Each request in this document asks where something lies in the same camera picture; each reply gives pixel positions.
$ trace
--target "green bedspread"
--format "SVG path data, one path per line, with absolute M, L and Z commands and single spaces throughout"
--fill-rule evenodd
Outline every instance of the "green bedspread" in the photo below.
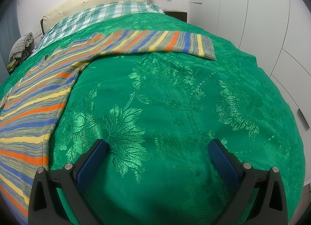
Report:
M 50 139 L 50 168 L 75 161 L 104 138 L 107 157 L 84 196 L 105 224 L 211 224 L 231 196 L 207 151 L 218 138 L 242 162 L 280 169 L 291 218 L 305 170 L 293 114 L 254 56 L 200 28 L 157 13 L 91 25 L 24 62 L 0 96 L 56 47 L 119 29 L 206 35 L 217 61 L 172 52 L 95 60 L 81 73 Z M 66 205 L 62 193 L 61 199 Z

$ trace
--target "folded cloth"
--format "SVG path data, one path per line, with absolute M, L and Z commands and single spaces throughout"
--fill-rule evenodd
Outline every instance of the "folded cloth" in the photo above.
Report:
M 79 73 L 96 57 L 174 51 L 215 60 L 209 37 L 179 31 L 119 30 L 94 33 L 56 48 L 31 68 L 0 101 L 0 192 L 27 221 L 36 169 L 48 168 L 48 142 Z
M 11 62 L 7 65 L 7 71 L 8 71 L 9 73 L 12 73 L 12 72 L 16 69 L 16 67 L 18 66 L 18 64 L 19 64 L 19 61 L 16 60 L 16 59 L 14 59 L 13 61 L 11 61 Z
M 33 40 L 34 36 L 32 33 L 27 33 L 23 37 L 19 38 L 11 49 L 9 63 L 11 63 L 14 59 L 21 58 L 22 53 L 27 47 L 29 47 Z

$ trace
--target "plaid sheet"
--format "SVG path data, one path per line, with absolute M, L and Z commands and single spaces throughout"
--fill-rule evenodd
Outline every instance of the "plaid sheet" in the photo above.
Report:
M 67 17 L 48 30 L 39 44 L 33 50 L 33 56 L 41 49 L 51 43 L 76 33 L 89 25 L 101 22 L 107 19 L 124 16 L 127 14 L 141 12 L 164 12 L 156 5 L 150 3 L 138 3 L 132 1 L 122 1 L 116 3 L 101 4 Z

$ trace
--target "black nightstand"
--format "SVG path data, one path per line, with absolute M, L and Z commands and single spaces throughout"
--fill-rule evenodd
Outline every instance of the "black nightstand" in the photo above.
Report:
M 187 13 L 184 11 L 164 11 L 166 15 L 169 15 L 173 18 L 179 19 L 187 23 Z

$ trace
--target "metal screw cap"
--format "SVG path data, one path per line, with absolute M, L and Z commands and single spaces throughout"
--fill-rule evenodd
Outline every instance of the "metal screw cap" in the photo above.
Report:
M 73 167 L 72 163 L 65 164 L 65 169 L 70 170 Z
M 249 170 L 252 166 L 249 163 L 244 163 L 243 167 Z
M 279 172 L 279 168 L 278 168 L 278 167 L 275 167 L 275 166 L 272 167 L 272 170 L 273 170 L 274 172 Z
M 44 168 L 43 168 L 43 167 L 39 167 L 39 168 L 37 169 L 37 172 L 38 172 L 38 173 L 42 173 L 42 172 L 43 172 L 43 170 L 44 170 Z

